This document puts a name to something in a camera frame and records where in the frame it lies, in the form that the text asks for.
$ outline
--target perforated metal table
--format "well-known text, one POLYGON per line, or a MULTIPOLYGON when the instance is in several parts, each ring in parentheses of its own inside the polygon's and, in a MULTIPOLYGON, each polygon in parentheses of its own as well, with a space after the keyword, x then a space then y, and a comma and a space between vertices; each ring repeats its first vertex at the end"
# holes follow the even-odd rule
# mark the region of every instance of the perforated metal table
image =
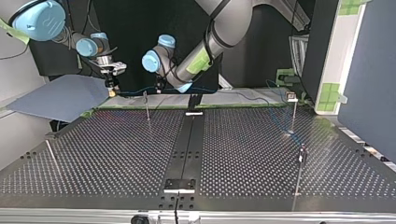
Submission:
POLYGON ((309 109, 290 113, 96 111, 1 171, 0 207, 396 213, 395 173, 309 109), (164 193, 168 179, 195 193, 164 193))

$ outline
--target yellow tape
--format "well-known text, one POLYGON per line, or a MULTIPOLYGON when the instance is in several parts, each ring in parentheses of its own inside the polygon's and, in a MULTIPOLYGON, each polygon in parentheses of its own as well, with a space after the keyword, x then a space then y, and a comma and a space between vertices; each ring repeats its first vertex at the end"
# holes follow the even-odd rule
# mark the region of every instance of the yellow tape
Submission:
POLYGON ((19 30, 16 30, 10 26, 8 26, 8 24, 6 24, 3 20, 0 19, 0 28, 3 28, 4 30, 6 30, 7 33, 9 33, 10 35, 12 35, 13 37, 19 39, 21 42, 23 42, 25 45, 27 45, 29 43, 29 36, 26 35, 24 32, 21 32, 19 30))

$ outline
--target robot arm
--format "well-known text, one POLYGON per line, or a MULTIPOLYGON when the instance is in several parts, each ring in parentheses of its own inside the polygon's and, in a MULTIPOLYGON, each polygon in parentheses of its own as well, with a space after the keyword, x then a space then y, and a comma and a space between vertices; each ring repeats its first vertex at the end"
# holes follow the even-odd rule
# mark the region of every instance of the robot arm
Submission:
POLYGON ((64 26, 64 8, 54 0, 2 0, 0 18, 9 26, 27 34, 35 41, 53 40, 70 49, 76 49, 83 57, 93 57, 91 62, 101 68, 106 77, 110 96, 119 90, 116 76, 126 69, 124 63, 113 63, 105 33, 91 37, 73 32, 64 26))
POLYGON ((176 40, 161 35, 158 45, 142 59, 145 69, 157 73, 180 92, 187 91, 193 78, 206 71, 225 49, 235 46, 248 31, 253 13, 251 0, 195 0, 212 22, 204 40, 177 66, 173 61, 176 40))

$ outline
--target blue joint cap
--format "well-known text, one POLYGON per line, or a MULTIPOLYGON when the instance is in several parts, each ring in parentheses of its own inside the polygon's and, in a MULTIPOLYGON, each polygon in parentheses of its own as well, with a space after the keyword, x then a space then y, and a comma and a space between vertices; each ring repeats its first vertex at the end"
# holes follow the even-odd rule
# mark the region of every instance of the blue joint cap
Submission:
POLYGON ((143 67, 150 73, 155 73, 160 70, 161 61, 154 50, 149 50, 142 58, 143 67))
POLYGON ((192 86, 192 82, 186 83, 183 86, 177 88, 180 93, 186 92, 192 86))
POLYGON ((160 35, 160 37, 158 37, 158 44, 174 49, 176 40, 171 35, 160 35))
POLYGON ((76 50, 84 57, 92 57, 98 53, 98 46, 89 38, 82 38, 76 44, 76 50))
POLYGON ((48 41, 62 32, 65 19, 64 8, 58 2, 49 0, 24 11, 12 22, 12 26, 24 32, 33 40, 48 41))
POLYGON ((94 34, 91 34, 91 38, 100 38, 100 39, 108 40, 106 33, 94 33, 94 34))

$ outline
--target white wall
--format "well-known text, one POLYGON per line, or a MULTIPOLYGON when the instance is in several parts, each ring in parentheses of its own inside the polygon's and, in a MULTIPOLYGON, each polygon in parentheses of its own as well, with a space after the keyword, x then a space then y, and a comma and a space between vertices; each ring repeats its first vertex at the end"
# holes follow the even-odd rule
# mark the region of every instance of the white wall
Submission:
MULTIPOLYGON (((0 29, 0 59, 22 52, 25 45, 0 29)), ((7 111, 4 106, 45 84, 30 50, 14 59, 0 60, 0 169, 38 146, 50 131, 49 121, 7 111)))

